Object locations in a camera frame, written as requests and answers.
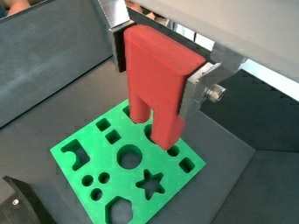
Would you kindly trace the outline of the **gripper grey left finger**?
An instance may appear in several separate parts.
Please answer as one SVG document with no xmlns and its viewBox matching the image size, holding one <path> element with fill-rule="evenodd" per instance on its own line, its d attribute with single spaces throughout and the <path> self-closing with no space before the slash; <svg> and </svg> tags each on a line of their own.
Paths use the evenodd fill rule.
<svg viewBox="0 0 299 224">
<path fill-rule="evenodd" d="M 126 70 L 124 31 L 136 23 L 129 18 L 125 0 L 97 0 L 97 3 L 106 19 L 116 70 L 122 73 Z"/>
</svg>

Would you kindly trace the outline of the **gripper grey right finger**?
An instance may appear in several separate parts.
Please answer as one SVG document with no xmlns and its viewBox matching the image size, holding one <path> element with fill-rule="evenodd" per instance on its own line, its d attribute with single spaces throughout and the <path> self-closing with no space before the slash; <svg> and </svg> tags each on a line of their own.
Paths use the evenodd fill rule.
<svg viewBox="0 0 299 224">
<path fill-rule="evenodd" d="M 218 102 L 225 88 L 218 85 L 240 69 L 246 58 L 224 45 L 214 43 L 209 58 L 213 63 L 206 63 L 189 76 L 181 96 L 178 116 L 185 119 L 192 106 L 201 107 L 205 100 Z"/>
</svg>

